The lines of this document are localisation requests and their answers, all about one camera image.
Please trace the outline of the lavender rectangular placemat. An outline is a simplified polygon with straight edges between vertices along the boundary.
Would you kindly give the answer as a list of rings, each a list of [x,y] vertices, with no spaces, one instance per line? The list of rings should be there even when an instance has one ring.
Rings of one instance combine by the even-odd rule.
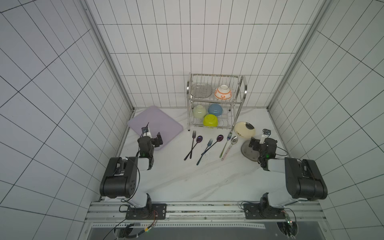
[[[164,148],[170,141],[183,131],[183,126],[156,106],[151,106],[128,121],[128,126],[139,136],[142,128],[149,123],[148,128],[153,137],[160,132],[163,144],[155,148],[156,151]]]

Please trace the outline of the pink handled silver spoon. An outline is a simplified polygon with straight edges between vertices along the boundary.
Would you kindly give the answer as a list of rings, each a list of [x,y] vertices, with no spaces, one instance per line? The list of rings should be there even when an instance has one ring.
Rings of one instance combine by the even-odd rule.
[[[222,156],[221,161],[223,161],[223,160],[227,157],[227,155],[228,155],[228,153],[230,152],[231,148],[232,148],[233,145],[235,145],[237,142],[238,142],[238,137],[237,137],[237,136],[235,136],[235,137],[233,137],[233,138],[231,139],[231,144],[229,145],[229,147],[227,148],[226,152],[225,152],[224,155]]]

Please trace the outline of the green handled rainbow fork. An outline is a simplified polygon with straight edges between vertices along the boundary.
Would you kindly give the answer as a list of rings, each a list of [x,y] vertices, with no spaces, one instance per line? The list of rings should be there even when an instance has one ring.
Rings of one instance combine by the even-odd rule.
[[[224,147],[223,147],[223,149],[222,149],[222,151],[221,151],[221,154],[220,154],[219,158],[222,158],[222,156],[223,156],[223,154],[224,154],[224,150],[226,149],[226,146],[227,146],[228,142],[231,140],[232,135],[233,135],[233,133],[232,133],[232,132],[229,132],[229,134],[228,134],[228,136],[227,136],[227,141],[226,141],[226,143],[225,143],[225,145],[224,145]]]

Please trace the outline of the dark purple long spoon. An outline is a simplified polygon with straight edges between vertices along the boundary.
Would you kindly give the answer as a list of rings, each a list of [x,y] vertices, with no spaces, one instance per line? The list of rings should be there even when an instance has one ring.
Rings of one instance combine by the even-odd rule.
[[[202,153],[202,156],[210,149],[212,148],[217,142],[221,142],[222,140],[224,139],[224,136],[223,135],[219,135],[216,139],[216,141],[211,144],[203,153]]]

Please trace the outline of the purple fork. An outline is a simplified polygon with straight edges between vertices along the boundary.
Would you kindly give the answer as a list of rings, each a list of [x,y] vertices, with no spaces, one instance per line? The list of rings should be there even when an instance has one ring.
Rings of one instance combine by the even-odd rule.
[[[189,154],[189,158],[191,159],[192,158],[192,151],[193,151],[193,147],[194,147],[194,141],[195,141],[195,138],[196,138],[196,130],[193,130],[193,135],[192,135],[192,138],[193,138],[193,141],[192,141],[192,146],[191,146],[191,151],[190,151],[190,154]]]

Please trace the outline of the blue fork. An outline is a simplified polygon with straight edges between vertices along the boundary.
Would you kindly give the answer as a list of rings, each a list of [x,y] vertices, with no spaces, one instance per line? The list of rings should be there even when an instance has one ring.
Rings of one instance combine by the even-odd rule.
[[[207,144],[206,149],[203,151],[203,153],[201,154],[201,157],[199,158],[199,160],[198,160],[198,162],[197,162],[197,164],[196,164],[197,166],[200,164],[203,155],[204,155],[204,154],[206,153],[206,151],[211,147],[212,144],[213,144],[213,139],[210,139],[209,142],[208,142],[208,144]]]

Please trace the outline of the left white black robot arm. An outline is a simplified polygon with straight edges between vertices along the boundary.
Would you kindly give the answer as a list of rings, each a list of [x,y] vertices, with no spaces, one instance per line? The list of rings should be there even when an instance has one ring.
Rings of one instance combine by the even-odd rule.
[[[139,190],[141,172],[152,169],[154,150],[162,144],[160,133],[155,138],[144,133],[138,139],[139,150],[135,156],[110,158],[100,184],[100,195],[110,199],[122,197],[123,202],[134,208],[150,209],[150,195]]]

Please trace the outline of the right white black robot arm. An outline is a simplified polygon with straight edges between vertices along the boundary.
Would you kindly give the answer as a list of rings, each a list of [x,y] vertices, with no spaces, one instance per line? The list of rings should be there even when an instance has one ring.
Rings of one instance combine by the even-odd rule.
[[[324,200],[328,188],[313,160],[284,157],[276,158],[278,141],[271,138],[251,138],[249,147],[259,154],[257,162],[267,172],[284,174],[285,183],[280,189],[265,193],[260,199],[260,210],[277,210],[298,201]]]

